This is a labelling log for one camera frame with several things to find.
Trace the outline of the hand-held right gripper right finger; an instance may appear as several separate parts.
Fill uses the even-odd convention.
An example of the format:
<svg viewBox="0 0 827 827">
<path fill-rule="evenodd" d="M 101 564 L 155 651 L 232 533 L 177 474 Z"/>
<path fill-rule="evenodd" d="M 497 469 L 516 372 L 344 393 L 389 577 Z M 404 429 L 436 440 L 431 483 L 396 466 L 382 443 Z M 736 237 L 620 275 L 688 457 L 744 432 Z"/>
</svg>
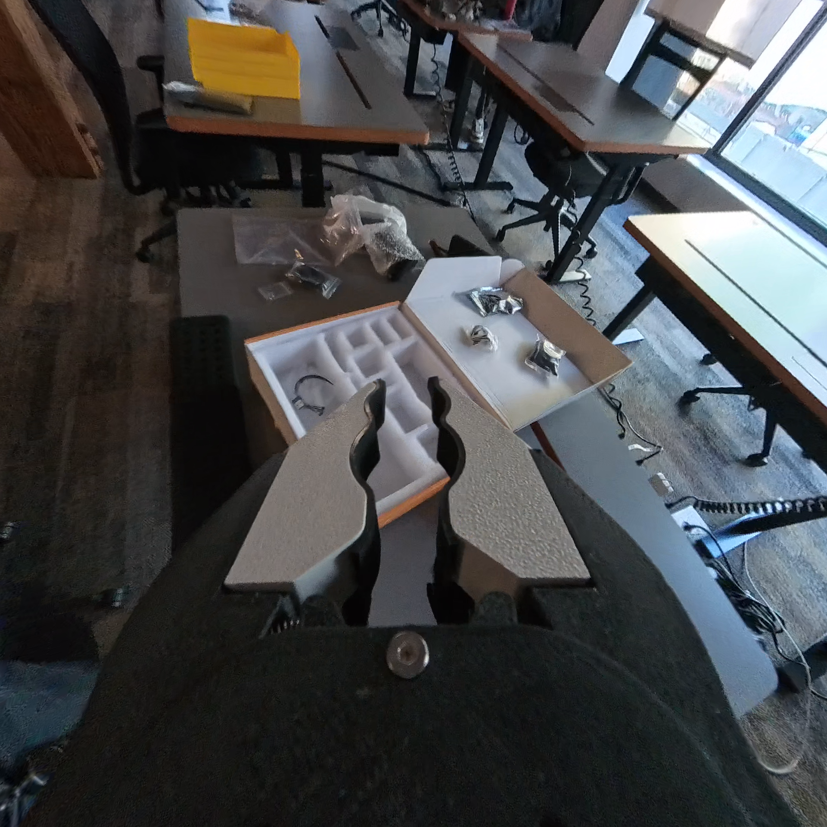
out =
<svg viewBox="0 0 827 827">
<path fill-rule="evenodd" d="M 581 587 L 591 574 L 529 446 L 453 384 L 428 380 L 438 462 L 431 598 L 519 598 L 532 587 Z"/>
</svg>

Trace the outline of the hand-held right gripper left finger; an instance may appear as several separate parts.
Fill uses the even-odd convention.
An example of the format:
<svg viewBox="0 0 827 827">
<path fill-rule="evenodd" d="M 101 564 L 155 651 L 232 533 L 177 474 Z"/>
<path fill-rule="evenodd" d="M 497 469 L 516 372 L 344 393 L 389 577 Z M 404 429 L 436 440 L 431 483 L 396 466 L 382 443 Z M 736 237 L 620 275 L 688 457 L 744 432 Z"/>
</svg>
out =
<svg viewBox="0 0 827 827">
<path fill-rule="evenodd" d="M 369 382 L 284 454 L 224 586 L 297 598 L 370 592 L 379 565 L 376 498 L 386 383 Z"/>
</svg>

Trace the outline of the cardboard box with foam insert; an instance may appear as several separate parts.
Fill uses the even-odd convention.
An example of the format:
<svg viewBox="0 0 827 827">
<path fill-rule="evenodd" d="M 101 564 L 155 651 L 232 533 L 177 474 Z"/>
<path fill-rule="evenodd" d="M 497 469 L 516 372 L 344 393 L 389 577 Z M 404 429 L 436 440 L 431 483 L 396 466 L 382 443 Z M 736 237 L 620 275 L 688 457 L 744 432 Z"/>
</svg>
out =
<svg viewBox="0 0 827 827">
<path fill-rule="evenodd" d="M 521 313 L 481 317 L 453 294 L 496 286 L 523 299 Z M 493 353 L 462 340 L 489 327 Z M 539 336 L 566 350 L 559 376 L 523 365 Z M 304 437 L 369 382 L 386 383 L 381 459 L 369 478 L 379 526 L 447 483 L 428 380 L 453 382 L 512 432 L 611 382 L 632 361 L 533 270 L 499 256 L 433 258 L 407 299 L 285 328 L 245 341 L 251 378 L 288 444 Z"/>
</svg>

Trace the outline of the silver foil parts bag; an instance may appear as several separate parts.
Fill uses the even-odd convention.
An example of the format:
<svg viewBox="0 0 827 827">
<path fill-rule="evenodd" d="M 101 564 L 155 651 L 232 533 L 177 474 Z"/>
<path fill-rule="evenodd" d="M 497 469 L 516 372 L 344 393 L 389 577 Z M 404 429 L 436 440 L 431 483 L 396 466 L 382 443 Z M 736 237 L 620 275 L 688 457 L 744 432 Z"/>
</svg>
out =
<svg viewBox="0 0 827 827">
<path fill-rule="evenodd" d="M 520 296 L 496 286 L 476 287 L 468 291 L 456 292 L 453 297 L 463 305 L 473 308 L 481 317 L 511 316 L 521 313 L 524 307 Z"/>
</svg>

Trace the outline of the wood-edged grey desk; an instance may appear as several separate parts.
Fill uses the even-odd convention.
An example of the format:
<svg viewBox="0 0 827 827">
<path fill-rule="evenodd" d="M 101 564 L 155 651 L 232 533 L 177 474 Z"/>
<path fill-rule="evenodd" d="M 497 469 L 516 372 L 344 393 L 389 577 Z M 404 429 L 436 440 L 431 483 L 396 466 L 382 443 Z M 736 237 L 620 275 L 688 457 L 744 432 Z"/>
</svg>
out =
<svg viewBox="0 0 827 827">
<path fill-rule="evenodd" d="M 688 389 L 678 404 L 749 398 L 765 421 L 746 465 L 768 463 L 780 428 L 826 471 L 825 259 L 749 211 L 633 216 L 625 230 L 647 254 L 642 286 L 604 336 L 615 340 L 657 299 L 738 383 Z"/>
<path fill-rule="evenodd" d="M 560 43 L 518 40 L 464 31 L 458 48 L 467 58 L 454 102 L 450 141 L 459 140 L 471 85 L 478 83 L 496 109 L 473 190 L 502 189 L 488 179 L 509 119 L 535 141 L 557 135 L 583 155 L 608 165 L 562 250 L 545 265 L 545 281 L 560 282 L 581 253 L 605 209 L 633 189 L 645 168 L 664 158 L 699 155 L 708 146 L 636 92 L 615 82 L 592 61 Z"/>
<path fill-rule="evenodd" d="M 348 14 L 328 4 L 279 1 L 266 2 L 261 13 L 298 49 L 301 97 L 254 98 L 250 115 L 165 98 L 170 128 L 273 141 L 299 155 L 306 208 L 325 204 L 324 155 L 397 155 L 401 146 L 429 142 L 429 129 Z"/>
</svg>

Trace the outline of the clear bag with black part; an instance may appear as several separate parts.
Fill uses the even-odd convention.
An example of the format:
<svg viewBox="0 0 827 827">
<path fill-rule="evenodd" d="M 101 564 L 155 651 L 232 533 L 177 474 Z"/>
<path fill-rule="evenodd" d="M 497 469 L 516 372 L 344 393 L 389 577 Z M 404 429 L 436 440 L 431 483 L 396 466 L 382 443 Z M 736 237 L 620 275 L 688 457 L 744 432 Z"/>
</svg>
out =
<svg viewBox="0 0 827 827">
<path fill-rule="evenodd" d="M 342 284 L 338 276 L 299 259 L 291 264 L 284 275 L 292 284 L 312 291 L 326 300 L 332 298 Z"/>
<path fill-rule="evenodd" d="M 527 352 L 523 365 L 546 379 L 559 376 L 566 350 L 539 336 Z"/>
</svg>

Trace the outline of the white power strip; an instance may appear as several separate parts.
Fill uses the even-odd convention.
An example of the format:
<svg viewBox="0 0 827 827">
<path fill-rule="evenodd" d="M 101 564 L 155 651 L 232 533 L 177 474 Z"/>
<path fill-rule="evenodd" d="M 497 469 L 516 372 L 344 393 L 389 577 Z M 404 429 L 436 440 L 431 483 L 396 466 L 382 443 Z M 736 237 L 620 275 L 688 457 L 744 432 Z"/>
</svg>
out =
<svg viewBox="0 0 827 827">
<path fill-rule="evenodd" d="M 680 508 L 672 513 L 672 519 L 682 530 L 688 542 L 705 559 L 721 557 L 743 544 L 742 539 L 725 535 L 722 529 L 706 521 L 700 512 L 691 506 Z"/>
</svg>

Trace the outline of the grey low table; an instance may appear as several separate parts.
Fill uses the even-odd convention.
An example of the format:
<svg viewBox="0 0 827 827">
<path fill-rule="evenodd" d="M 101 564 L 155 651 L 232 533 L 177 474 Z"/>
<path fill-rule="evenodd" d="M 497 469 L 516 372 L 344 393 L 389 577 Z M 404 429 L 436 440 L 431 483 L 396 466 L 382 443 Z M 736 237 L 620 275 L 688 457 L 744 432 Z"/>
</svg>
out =
<svg viewBox="0 0 827 827">
<path fill-rule="evenodd" d="M 364 308 L 404 300 L 414 282 L 407 274 L 396 282 L 379 276 L 366 255 L 347 259 L 337 274 L 342 285 L 330 299 L 295 290 L 285 298 L 264 299 L 258 289 L 281 279 L 274 266 L 236 260 L 233 219 L 263 218 L 284 223 L 319 221 L 323 209 L 185 209 L 178 217 L 180 311 L 185 317 L 226 316 L 231 333 L 245 340 Z"/>
</svg>

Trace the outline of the flat clear plastic bag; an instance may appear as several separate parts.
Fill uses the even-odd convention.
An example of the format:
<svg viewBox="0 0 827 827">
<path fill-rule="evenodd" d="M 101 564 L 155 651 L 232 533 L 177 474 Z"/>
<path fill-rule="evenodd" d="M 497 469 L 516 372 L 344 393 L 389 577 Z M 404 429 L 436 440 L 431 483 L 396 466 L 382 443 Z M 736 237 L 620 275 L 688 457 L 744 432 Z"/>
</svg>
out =
<svg viewBox="0 0 827 827">
<path fill-rule="evenodd" d="M 295 261 L 318 266 L 333 264 L 320 218 L 245 211 L 232 217 L 232 227 L 238 264 L 289 265 Z"/>
</svg>

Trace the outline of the crumpled plastic bag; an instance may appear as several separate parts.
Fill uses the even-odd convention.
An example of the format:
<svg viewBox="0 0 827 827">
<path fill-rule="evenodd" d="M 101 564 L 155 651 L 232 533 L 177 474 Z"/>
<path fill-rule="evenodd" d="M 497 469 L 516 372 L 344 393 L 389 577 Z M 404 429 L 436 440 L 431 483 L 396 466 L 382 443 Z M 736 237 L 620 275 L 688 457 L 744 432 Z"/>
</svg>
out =
<svg viewBox="0 0 827 827">
<path fill-rule="evenodd" d="M 323 218 L 323 238 L 335 265 L 358 252 L 367 253 L 367 238 L 380 229 L 408 236 L 406 219 L 398 208 L 355 192 L 333 196 Z"/>
</svg>

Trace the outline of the black office chair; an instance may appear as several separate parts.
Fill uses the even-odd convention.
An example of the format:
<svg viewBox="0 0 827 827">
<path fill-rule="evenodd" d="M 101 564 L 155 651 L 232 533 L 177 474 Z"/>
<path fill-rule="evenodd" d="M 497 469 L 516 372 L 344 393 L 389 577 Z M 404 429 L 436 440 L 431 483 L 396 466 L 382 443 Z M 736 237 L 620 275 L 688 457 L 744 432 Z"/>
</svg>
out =
<svg viewBox="0 0 827 827">
<path fill-rule="evenodd" d="M 539 201 L 512 198 L 506 213 L 511 214 L 518 206 L 533 213 L 503 225 L 494 239 L 501 243 L 511 229 L 543 223 L 544 232 L 552 235 L 554 255 L 558 255 L 561 227 L 573 230 L 576 222 L 575 202 L 593 197 L 608 169 L 592 155 L 571 149 L 561 139 L 531 141 L 524 150 L 524 159 L 546 192 Z"/>
<path fill-rule="evenodd" d="M 140 262 L 152 260 L 152 245 L 175 235 L 181 205 L 251 207 L 249 194 L 239 188 L 261 172 L 260 154 L 251 142 L 173 130 L 162 108 L 133 118 L 118 57 L 83 2 L 29 5 L 91 90 L 125 189 L 136 196 L 164 193 L 163 209 L 171 220 L 141 241 Z"/>
</svg>

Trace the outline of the yellow plastic bin stack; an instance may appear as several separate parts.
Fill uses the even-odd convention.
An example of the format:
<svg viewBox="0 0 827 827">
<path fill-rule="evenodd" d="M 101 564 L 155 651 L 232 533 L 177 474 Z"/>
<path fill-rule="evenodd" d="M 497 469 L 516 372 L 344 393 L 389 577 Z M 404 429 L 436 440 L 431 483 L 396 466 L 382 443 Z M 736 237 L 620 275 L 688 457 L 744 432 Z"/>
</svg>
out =
<svg viewBox="0 0 827 827">
<path fill-rule="evenodd" d="M 301 97 L 301 59 L 288 32 L 190 17 L 193 79 L 217 92 L 253 98 Z"/>
</svg>

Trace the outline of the large window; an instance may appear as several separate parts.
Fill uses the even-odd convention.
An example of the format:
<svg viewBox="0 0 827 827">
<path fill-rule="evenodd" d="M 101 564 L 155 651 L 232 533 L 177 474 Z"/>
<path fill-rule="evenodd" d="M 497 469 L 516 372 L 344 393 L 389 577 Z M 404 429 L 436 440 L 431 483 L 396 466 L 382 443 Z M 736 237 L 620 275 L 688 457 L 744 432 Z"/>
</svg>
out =
<svg viewBox="0 0 827 827">
<path fill-rule="evenodd" d="M 825 2 L 761 2 L 788 12 L 752 66 L 726 58 L 679 123 L 740 188 L 825 242 Z"/>
</svg>

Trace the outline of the small black-legged table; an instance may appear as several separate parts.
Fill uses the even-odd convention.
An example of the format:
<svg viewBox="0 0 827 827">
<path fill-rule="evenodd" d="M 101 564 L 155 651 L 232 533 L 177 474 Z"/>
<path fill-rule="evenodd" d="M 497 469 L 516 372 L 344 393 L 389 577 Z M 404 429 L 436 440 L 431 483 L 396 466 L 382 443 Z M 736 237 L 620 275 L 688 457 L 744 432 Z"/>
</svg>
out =
<svg viewBox="0 0 827 827">
<path fill-rule="evenodd" d="M 641 2 L 646 34 L 621 78 L 674 121 L 699 100 L 727 64 L 757 62 L 761 2 Z"/>
</svg>

